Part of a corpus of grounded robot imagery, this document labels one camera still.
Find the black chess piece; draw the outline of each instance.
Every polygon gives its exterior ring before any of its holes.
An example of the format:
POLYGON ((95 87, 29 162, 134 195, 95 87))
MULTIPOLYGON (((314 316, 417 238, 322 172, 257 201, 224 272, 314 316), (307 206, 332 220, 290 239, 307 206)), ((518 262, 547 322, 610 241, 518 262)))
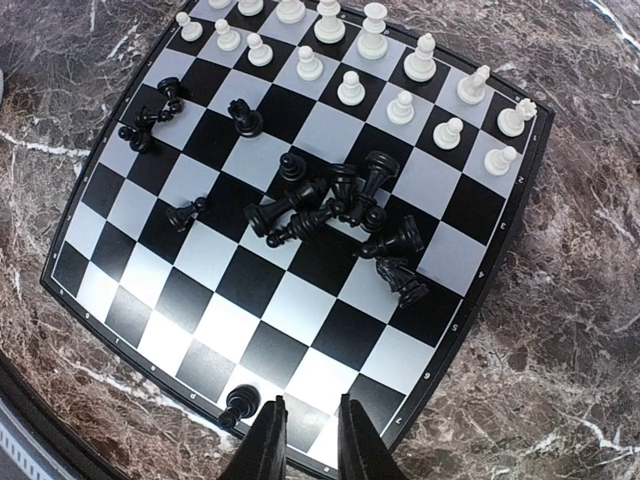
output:
POLYGON ((402 226, 390 237, 378 237, 369 240, 360 247, 362 258, 384 257, 389 252, 398 252, 403 249, 410 253, 419 252, 424 248, 424 242, 416 225, 413 215, 404 217, 402 226))
POLYGON ((299 182, 307 173, 307 162, 295 153, 283 153, 280 157, 278 173, 286 182, 299 182))
POLYGON ((173 115, 182 112, 182 100, 178 97, 180 90, 180 80, 176 77, 165 78, 158 82, 158 91, 167 97, 167 107, 173 115))
POLYGON ((400 294, 398 306, 407 308, 417 302, 429 289, 420 283, 416 274, 407 267, 409 261, 406 258, 378 257, 376 259, 376 271, 391 287, 391 291, 400 294))
POLYGON ((243 212, 249 225, 258 237, 269 233, 275 221, 289 210, 297 210, 302 205, 317 205, 327 193, 327 182, 317 178, 311 182, 304 182, 293 191, 285 192, 284 196, 275 202, 264 205, 247 205, 243 212))
POLYGON ((207 199, 204 197, 196 198, 195 202, 191 202, 190 205, 182 208, 169 207, 166 210, 169 223, 178 232, 184 232, 189 225, 189 221, 204 212, 207 209, 207 199))
POLYGON ((364 214, 375 205, 375 194, 390 178, 395 178, 400 172, 400 164, 392 156, 374 150, 365 159, 367 179, 362 191, 354 195, 353 207, 349 212, 349 224, 352 227, 362 222, 364 214))
POLYGON ((262 133, 262 115, 251 110, 243 99, 232 100, 227 111, 235 122, 236 131, 243 137, 257 137, 262 133))
POLYGON ((227 395, 227 409, 218 420, 222 428, 231 430, 243 418, 251 418, 260 406, 260 392, 251 385, 240 385, 227 395))

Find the white chess piece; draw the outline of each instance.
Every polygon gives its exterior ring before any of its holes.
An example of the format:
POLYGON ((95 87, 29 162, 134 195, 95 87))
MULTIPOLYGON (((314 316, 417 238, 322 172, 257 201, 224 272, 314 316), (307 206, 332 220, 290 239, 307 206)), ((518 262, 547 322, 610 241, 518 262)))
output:
POLYGON ((296 71, 301 79, 312 82, 320 78, 324 70, 324 65, 320 59, 313 53, 311 47, 302 46, 298 49, 298 66, 296 71))
POLYGON ((414 82, 426 82, 436 74, 436 62, 433 51, 436 41, 433 35, 425 33, 418 39, 416 51, 404 59, 404 73, 414 82))
POLYGON ((338 18, 340 4, 337 0, 320 0, 317 10, 322 18, 313 26, 316 38, 322 43, 338 43, 347 31, 344 22, 338 18))
POLYGON ((202 25, 191 21, 185 12, 179 12, 176 15, 176 22, 182 28, 180 35, 185 42, 195 42, 202 36, 202 25))
POLYGON ((300 0, 280 0, 276 7, 276 16, 282 23, 298 23, 307 13, 300 0))
POLYGON ((394 98, 387 105, 387 117, 391 123, 396 125, 406 125, 415 115, 416 111, 413 108, 413 95, 406 90, 402 90, 397 98, 394 98))
POLYGON ((499 177, 509 171, 509 166, 518 156, 518 152, 513 147, 506 147, 502 150, 497 148, 489 150, 484 157, 484 168, 487 169, 491 175, 499 177))
POLYGON ((249 62, 255 67, 264 67, 273 59, 273 50, 262 41, 257 33, 250 33, 247 37, 249 45, 249 62))
POLYGON ((453 150, 460 143, 460 132, 463 126, 462 120, 455 117, 441 123, 433 131, 433 141, 442 150, 453 150))
POLYGON ((364 99, 364 87, 360 77, 352 70, 342 76, 342 83, 338 87, 338 98, 350 107, 358 105, 364 99))
POLYGON ((362 22, 364 33, 358 37, 358 53, 368 60, 378 60, 387 53, 389 43, 382 32, 387 28, 387 8, 381 3, 372 2, 364 6, 367 18, 362 22))
POLYGON ((538 113, 536 104, 528 98, 521 100, 516 108, 505 108, 498 115, 498 128, 507 137, 517 137, 524 131, 524 122, 538 113))
POLYGON ((458 97, 464 103, 477 105, 486 95, 485 85, 491 75, 491 69, 487 65, 478 68, 473 74, 458 82, 458 97))

